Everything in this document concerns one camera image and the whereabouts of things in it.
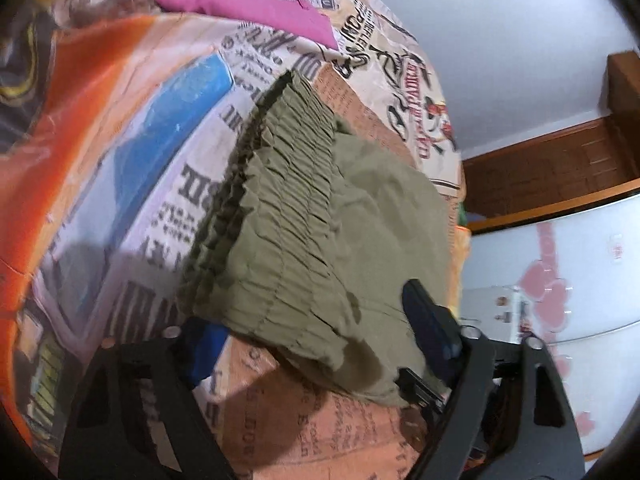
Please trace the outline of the olive green pants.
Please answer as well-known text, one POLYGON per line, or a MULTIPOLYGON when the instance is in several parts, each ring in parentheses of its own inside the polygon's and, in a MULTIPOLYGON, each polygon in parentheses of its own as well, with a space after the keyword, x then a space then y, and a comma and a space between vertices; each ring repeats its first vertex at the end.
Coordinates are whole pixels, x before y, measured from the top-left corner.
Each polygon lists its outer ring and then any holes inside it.
POLYGON ((352 133, 291 70, 247 119, 184 260, 178 305, 323 388, 398 406, 402 368, 445 389, 401 293, 418 280, 444 304, 449 263, 432 182, 352 133))

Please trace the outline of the white wardrobe sliding door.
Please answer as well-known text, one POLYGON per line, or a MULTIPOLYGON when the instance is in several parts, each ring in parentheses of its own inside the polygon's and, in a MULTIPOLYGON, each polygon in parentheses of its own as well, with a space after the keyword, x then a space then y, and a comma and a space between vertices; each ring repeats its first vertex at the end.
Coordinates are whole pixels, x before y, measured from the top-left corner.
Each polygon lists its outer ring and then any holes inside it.
POLYGON ((639 396, 639 200, 475 235, 462 322, 491 339, 544 341, 582 452, 604 450, 639 396))

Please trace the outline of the yellow orange plush blanket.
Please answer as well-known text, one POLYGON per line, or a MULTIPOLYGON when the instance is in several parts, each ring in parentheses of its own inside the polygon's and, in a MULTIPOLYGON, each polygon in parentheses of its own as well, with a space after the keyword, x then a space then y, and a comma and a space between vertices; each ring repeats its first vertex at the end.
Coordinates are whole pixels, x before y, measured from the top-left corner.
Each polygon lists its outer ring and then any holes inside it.
POLYGON ((462 295, 461 275, 471 247, 471 231, 466 226, 466 214, 461 200, 447 198, 449 237, 449 285, 447 307, 457 318, 462 295))

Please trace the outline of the pink garment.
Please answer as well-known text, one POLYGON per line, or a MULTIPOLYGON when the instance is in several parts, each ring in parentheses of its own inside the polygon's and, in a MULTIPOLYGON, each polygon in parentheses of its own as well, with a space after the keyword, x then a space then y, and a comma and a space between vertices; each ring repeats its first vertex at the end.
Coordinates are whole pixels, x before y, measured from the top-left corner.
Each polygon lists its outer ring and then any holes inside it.
POLYGON ((165 11, 198 13, 283 30, 336 50, 330 19, 307 0, 155 0, 165 11))

